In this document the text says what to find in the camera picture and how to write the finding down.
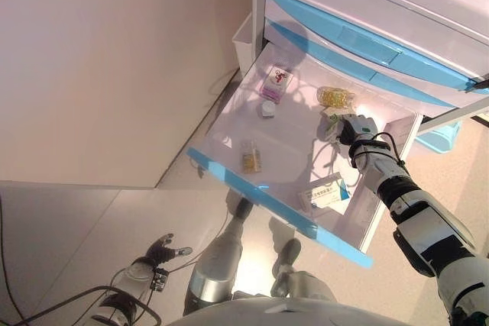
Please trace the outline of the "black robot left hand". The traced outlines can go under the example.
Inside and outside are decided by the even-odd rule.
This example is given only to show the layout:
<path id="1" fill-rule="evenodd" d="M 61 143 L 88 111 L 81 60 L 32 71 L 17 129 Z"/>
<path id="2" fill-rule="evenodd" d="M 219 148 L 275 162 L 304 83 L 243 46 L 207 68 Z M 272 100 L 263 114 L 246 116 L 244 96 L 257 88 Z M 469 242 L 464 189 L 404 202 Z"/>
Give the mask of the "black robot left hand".
<path id="1" fill-rule="evenodd" d="M 158 238 L 146 251 L 145 256 L 151 259 L 155 266 L 173 260 L 175 257 L 189 256 L 193 249 L 191 247 L 181 247 L 177 249 L 169 248 L 174 234 L 165 234 Z"/>

